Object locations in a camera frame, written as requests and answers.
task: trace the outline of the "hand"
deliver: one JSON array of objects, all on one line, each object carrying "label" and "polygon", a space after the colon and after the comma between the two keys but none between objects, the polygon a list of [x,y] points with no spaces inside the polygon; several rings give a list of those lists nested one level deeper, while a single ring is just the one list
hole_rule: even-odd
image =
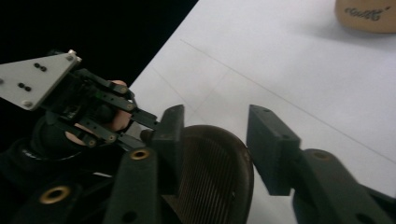
[{"label": "hand", "polygon": [[[119,85],[126,86],[126,83],[123,82],[123,81],[120,81],[120,80],[114,80],[112,82],[114,82],[116,84],[119,84]],[[129,114],[129,113],[125,112],[125,111],[122,111],[122,110],[118,110],[116,112],[116,116],[114,117],[113,121],[110,122],[110,123],[104,124],[104,126],[107,127],[109,130],[111,130],[113,132],[122,130],[122,129],[124,129],[124,128],[126,128],[128,126],[130,117],[131,117],[131,114]],[[84,126],[82,126],[82,125],[80,125],[78,123],[75,124],[75,126],[79,127],[82,130],[85,130],[85,131],[87,131],[89,133],[92,133],[89,129],[85,128]],[[79,140],[72,133],[66,132],[65,135],[70,141],[72,141],[72,142],[74,142],[76,144],[79,144],[81,146],[85,146],[85,143],[83,141]]]}]

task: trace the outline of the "white surface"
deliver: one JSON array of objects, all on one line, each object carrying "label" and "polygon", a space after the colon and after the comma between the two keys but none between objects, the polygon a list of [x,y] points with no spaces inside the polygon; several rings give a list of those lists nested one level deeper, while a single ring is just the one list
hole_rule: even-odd
[{"label": "white surface", "polygon": [[[161,117],[246,140],[248,106],[268,107],[303,140],[337,156],[362,184],[396,192],[396,35],[348,30],[332,1],[201,0],[132,85]],[[248,223],[295,223],[290,197],[255,176]]]}]

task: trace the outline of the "screw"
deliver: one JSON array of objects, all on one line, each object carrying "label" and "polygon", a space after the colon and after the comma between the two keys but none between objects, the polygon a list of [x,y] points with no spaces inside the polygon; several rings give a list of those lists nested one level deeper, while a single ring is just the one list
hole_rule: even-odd
[{"label": "screw", "polygon": [[22,101],[22,105],[24,105],[26,107],[31,107],[33,105],[33,103],[30,101]]},{"label": "screw", "polygon": [[95,146],[95,144],[96,144],[96,142],[95,142],[94,140],[91,140],[91,141],[90,141],[90,146],[91,146],[91,147]]},{"label": "screw", "polygon": [[125,92],[127,92],[127,89],[126,89],[125,87],[122,87],[121,90],[120,90],[120,92],[121,92],[121,93],[125,93]]},{"label": "screw", "polygon": [[127,105],[126,108],[127,108],[128,110],[132,110],[132,109],[134,108],[134,106],[133,106],[133,105]]}]

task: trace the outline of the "black background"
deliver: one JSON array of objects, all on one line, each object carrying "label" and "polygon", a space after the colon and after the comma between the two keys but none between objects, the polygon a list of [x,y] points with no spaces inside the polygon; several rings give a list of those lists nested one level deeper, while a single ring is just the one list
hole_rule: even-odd
[{"label": "black background", "polygon": [[[73,49],[81,67],[131,85],[197,0],[0,3],[0,63]],[[0,150],[29,136],[43,115],[0,99]]]}]

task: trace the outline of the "bolt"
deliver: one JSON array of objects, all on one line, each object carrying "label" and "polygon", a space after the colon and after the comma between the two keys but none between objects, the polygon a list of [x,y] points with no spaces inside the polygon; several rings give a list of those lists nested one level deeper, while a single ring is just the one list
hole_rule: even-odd
[{"label": "bolt", "polygon": [[26,107],[31,107],[33,105],[33,103],[30,101],[22,101],[22,105],[24,105]]}]

